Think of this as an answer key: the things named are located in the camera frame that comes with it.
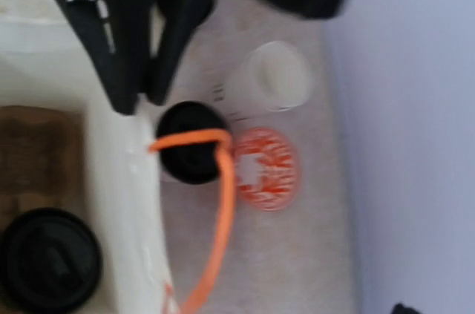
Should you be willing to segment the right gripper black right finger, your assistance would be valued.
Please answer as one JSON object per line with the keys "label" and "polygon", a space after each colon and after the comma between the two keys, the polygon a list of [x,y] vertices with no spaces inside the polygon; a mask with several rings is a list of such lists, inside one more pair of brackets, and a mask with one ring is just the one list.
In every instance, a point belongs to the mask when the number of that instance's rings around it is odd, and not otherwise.
{"label": "right gripper black right finger", "polygon": [[155,0],[164,18],[157,55],[151,60],[145,84],[148,101],[162,105],[186,47],[196,29],[212,14],[215,0]]}

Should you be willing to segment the white paper takeout bag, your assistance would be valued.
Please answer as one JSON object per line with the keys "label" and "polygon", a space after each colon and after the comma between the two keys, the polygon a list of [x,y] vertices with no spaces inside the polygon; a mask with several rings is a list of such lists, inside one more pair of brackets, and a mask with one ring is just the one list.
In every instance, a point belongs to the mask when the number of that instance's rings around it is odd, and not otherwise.
{"label": "white paper takeout bag", "polygon": [[[105,255],[110,313],[196,313],[220,271],[235,214],[235,170],[228,131],[156,138],[145,103],[115,112],[93,66],[64,22],[1,19],[1,104],[80,111],[85,118],[89,219]],[[211,254],[184,303],[174,297],[161,211],[159,153],[216,142],[220,205]]]}

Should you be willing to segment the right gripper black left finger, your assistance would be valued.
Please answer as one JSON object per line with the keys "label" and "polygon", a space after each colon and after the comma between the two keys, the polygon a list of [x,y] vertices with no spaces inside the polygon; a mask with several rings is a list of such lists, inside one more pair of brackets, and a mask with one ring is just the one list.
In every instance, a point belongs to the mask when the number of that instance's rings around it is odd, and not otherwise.
{"label": "right gripper black left finger", "polygon": [[153,0],[55,0],[88,54],[111,107],[132,114],[150,60]]}

